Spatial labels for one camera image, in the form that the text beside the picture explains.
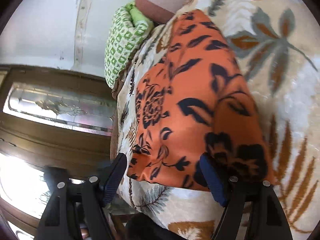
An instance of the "wooden door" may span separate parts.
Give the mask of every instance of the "wooden door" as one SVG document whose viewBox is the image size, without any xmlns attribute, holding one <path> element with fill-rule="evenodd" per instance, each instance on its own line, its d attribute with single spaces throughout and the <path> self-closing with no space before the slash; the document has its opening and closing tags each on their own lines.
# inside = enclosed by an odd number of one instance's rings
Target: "wooden door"
<svg viewBox="0 0 320 240">
<path fill-rule="evenodd" d="M 17 82 L 115 103 L 103 78 L 41 67 L 11 67 L 0 88 L 2 153 L 16 156 L 39 170 L 45 165 L 66 168 L 75 179 L 90 176 L 99 163 L 109 159 L 110 136 L 69 130 L 4 113 L 8 94 Z"/>
</svg>

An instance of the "metal bolt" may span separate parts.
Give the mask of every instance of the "metal bolt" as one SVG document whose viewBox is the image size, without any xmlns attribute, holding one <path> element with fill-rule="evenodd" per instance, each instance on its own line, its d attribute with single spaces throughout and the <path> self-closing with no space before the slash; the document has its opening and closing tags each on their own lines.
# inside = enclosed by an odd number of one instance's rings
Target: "metal bolt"
<svg viewBox="0 0 320 240">
<path fill-rule="evenodd" d="M 231 177 L 229 178 L 229 180 L 230 180 L 231 182 L 237 182 L 237 181 L 238 181 L 238 177 L 236 177 L 236 176 L 231 176 Z"/>
<path fill-rule="evenodd" d="M 58 188 L 63 188 L 65 185 L 66 185 L 66 184 L 65 184 L 64 182 L 59 182 L 59 183 L 57 184 L 57 187 L 58 187 Z"/>
<path fill-rule="evenodd" d="M 94 182 L 96 182 L 97 180 L 98 180 L 98 177 L 97 177 L 97 176 L 92 176 L 92 177 L 89 178 L 89 181 L 90 181 L 91 183 L 94 183 Z"/>
<path fill-rule="evenodd" d="M 267 181 L 267 180 L 264 180 L 264 181 L 262 182 L 262 184 L 263 184 L 265 187 L 269 187 L 269 186 L 271 185 L 270 182 Z"/>
</svg>

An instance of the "black flower print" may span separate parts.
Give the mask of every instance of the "black flower print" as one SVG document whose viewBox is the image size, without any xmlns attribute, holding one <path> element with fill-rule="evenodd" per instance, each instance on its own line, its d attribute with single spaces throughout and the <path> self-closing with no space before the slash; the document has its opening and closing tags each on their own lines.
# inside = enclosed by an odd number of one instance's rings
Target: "black flower print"
<svg viewBox="0 0 320 240">
<path fill-rule="evenodd" d="M 230 175 L 247 181 L 260 181 L 266 176 L 268 168 L 262 145 L 239 145 L 234 151 L 230 135 L 223 132 L 207 133 L 205 143 L 206 153 L 226 167 Z"/>
<path fill-rule="evenodd" d="M 165 89 L 161 91 L 155 91 L 150 97 L 150 100 L 146 101 L 143 108 L 143 127 L 147 129 L 149 125 L 155 125 L 159 122 L 160 118 L 169 116 L 169 112 L 166 111 L 162 114 L 162 105 L 164 102 Z"/>
<path fill-rule="evenodd" d="M 183 15 L 185 15 L 185 18 L 184 18 L 185 20 L 192 21 L 194 19 L 193 12 L 186 12 Z"/>
<path fill-rule="evenodd" d="M 137 96 L 136 96 L 136 117 L 137 121 L 140 121 L 140 116 L 141 116 L 141 101 L 144 97 L 144 94 L 139 93 L 137 90 Z"/>
<path fill-rule="evenodd" d="M 141 153 L 145 153 L 147 155 L 150 155 L 149 150 L 151 150 L 151 146 L 150 143 L 147 140 L 144 140 L 143 138 L 143 133 L 140 134 L 139 136 L 139 143 L 134 145 L 133 149 L 132 149 L 132 153 L 137 153 L 137 154 L 141 154 Z"/>
</svg>

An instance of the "orange leaf print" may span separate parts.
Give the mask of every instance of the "orange leaf print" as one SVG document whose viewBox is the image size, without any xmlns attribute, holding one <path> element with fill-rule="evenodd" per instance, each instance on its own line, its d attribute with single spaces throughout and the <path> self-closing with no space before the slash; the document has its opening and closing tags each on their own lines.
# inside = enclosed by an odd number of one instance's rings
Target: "orange leaf print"
<svg viewBox="0 0 320 240">
<path fill-rule="evenodd" d="M 257 28 L 261 30 L 265 35 L 268 35 L 271 38 L 278 39 L 279 37 L 274 35 L 264 24 L 257 23 Z"/>
<path fill-rule="evenodd" d="M 292 201 L 291 209 L 288 213 L 288 218 L 293 214 L 293 212 L 298 208 L 300 202 L 303 200 L 307 189 L 309 187 L 309 183 L 313 174 L 313 170 L 315 168 L 315 158 L 312 158 L 312 161 L 310 162 L 307 172 L 303 178 L 303 181 L 300 184 L 300 187 L 298 189 L 298 193 L 296 194 L 295 198 Z"/>
<path fill-rule="evenodd" d="M 288 56 L 287 47 L 282 47 L 276 51 L 276 55 L 273 59 L 273 63 L 271 67 L 272 69 L 271 77 L 269 80 L 269 85 L 270 85 L 272 95 L 276 93 L 282 81 L 284 80 L 284 75 L 288 67 L 288 60 L 289 60 L 289 56 Z"/>
<path fill-rule="evenodd" d="M 239 38 L 231 39 L 231 42 L 241 49 L 251 49 L 259 44 L 259 41 L 250 36 L 241 36 Z"/>
<path fill-rule="evenodd" d="M 258 49 L 249 61 L 249 71 L 244 78 L 249 80 L 262 67 L 263 62 L 267 59 L 273 50 L 275 42 L 273 40 L 266 42 L 260 49 Z"/>
<path fill-rule="evenodd" d="M 278 148 L 278 134 L 276 131 L 276 117 L 273 114 L 271 118 L 270 135 L 269 135 L 269 149 L 270 149 L 270 155 L 272 159 L 276 157 L 277 148 Z"/>
<path fill-rule="evenodd" d="M 210 239 L 214 230 L 214 220 L 205 222 L 175 222 L 168 229 L 180 236 L 193 236 L 189 239 Z"/>
<path fill-rule="evenodd" d="M 304 202 L 302 203 L 301 207 L 298 209 L 298 212 L 297 212 L 296 216 L 294 217 L 294 219 L 292 221 L 293 223 L 298 221 L 298 219 L 302 216 L 302 214 L 307 210 L 309 204 L 312 201 L 312 198 L 313 198 L 313 195 L 314 195 L 314 193 L 316 191 L 317 185 L 318 185 L 318 180 L 312 186 L 310 192 L 306 196 L 306 198 L 305 198 Z"/>
<path fill-rule="evenodd" d="M 286 196 L 288 196 L 290 194 L 290 192 L 293 190 L 294 185 L 297 183 L 297 181 L 299 179 L 299 175 L 300 175 L 302 165 L 304 163 L 304 159 L 305 159 L 306 152 L 307 152 L 307 141 L 308 141 L 308 139 L 307 139 L 307 137 L 305 137 L 303 140 L 303 143 L 301 145 L 299 155 L 297 156 L 296 161 L 294 163 L 294 168 L 291 173 L 290 181 L 289 181 L 288 187 L 285 191 Z"/>
<path fill-rule="evenodd" d="M 281 36 L 287 38 L 295 27 L 295 18 L 292 10 L 287 9 L 283 12 L 279 24 Z"/>
<path fill-rule="evenodd" d="M 282 141 L 281 152 L 279 153 L 279 165 L 278 165 L 278 173 L 277 173 L 277 178 L 279 182 L 281 182 L 281 180 L 284 178 L 287 172 L 288 163 L 291 156 L 291 148 L 292 148 L 292 135 L 291 135 L 290 123 L 287 121 L 285 126 L 284 140 Z"/>
</svg>

